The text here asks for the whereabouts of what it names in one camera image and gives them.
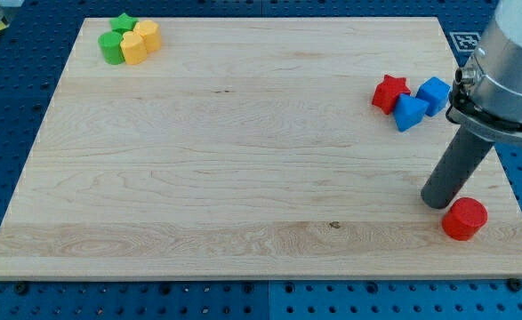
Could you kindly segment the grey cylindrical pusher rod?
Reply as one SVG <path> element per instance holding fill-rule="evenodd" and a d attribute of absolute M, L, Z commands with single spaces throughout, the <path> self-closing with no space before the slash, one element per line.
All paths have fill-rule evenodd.
<path fill-rule="evenodd" d="M 446 208 L 493 146 L 460 127 L 422 188 L 423 202 L 430 208 Z"/>

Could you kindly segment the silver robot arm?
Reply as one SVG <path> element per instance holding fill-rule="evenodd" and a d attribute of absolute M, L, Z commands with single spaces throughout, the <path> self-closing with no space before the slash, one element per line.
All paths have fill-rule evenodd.
<path fill-rule="evenodd" d="M 501 0 L 476 48 L 455 72 L 446 119 L 458 130 L 422 188 L 447 207 L 496 143 L 522 148 L 522 0 Z"/>

